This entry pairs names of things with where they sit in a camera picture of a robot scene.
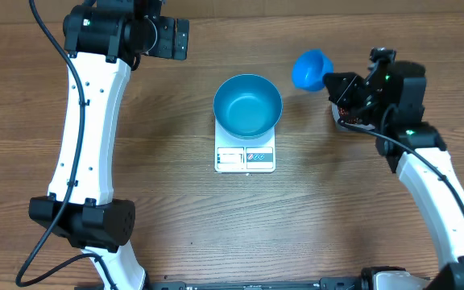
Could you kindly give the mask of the blue plastic measuring scoop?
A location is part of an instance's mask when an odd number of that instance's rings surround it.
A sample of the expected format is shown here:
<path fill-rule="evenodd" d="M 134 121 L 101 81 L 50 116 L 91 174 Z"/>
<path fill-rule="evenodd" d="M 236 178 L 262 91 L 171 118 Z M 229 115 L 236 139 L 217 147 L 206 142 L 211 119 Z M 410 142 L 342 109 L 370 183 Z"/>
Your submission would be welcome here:
<path fill-rule="evenodd" d="M 319 49 L 302 54 L 292 69 L 292 83 L 298 89 L 317 92 L 325 88 L 323 81 L 326 73 L 332 73 L 332 61 Z"/>

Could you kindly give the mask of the teal blue bowl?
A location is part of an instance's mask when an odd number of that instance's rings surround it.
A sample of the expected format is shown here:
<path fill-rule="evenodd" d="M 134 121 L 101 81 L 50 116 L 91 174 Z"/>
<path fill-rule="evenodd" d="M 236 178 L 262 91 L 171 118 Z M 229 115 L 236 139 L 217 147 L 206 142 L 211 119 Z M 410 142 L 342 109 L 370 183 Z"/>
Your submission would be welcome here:
<path fill-rule="evenodd" d="M 213 113 L 223 129 L 240 139 L 256 139 L 274 129 L 284 111 L 280 91 L 256 74 L 231 77 L 217 89 Z"/>

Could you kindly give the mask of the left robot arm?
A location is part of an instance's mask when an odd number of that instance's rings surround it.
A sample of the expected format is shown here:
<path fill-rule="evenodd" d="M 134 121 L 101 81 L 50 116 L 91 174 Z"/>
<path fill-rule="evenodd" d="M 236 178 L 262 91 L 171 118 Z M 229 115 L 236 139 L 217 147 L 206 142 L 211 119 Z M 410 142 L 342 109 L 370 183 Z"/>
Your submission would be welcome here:
<path fill-rule="evenodd" d="M 126 86 L 145 56 L 184 60 L 189 21 L 164 17 L 161 0 L 86 1 L 63 22 L 56 50 L 68 67 L 68 104 L 56 170 L 29 204 L 46 235 L 90 259 L 104 289 L 146 289 L 131 245 L 135 204 L 114 197 L 112 160 Z"/>

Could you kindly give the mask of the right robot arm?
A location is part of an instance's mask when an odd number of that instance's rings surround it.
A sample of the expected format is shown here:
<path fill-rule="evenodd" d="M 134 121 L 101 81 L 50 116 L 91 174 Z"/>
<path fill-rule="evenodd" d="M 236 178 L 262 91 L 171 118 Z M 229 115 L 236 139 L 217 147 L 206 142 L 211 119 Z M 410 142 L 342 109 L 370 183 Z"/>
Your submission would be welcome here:
<path fill-rule="evenodd" d="M 367 77 L 323 76 L 338 124 L 375 137 L 378 153 L 412 194 L 438 257 L 428 289 L 464 289 L 464 190 L 439 131 L 423 121 L 425 67 L 378 60 Z"/>

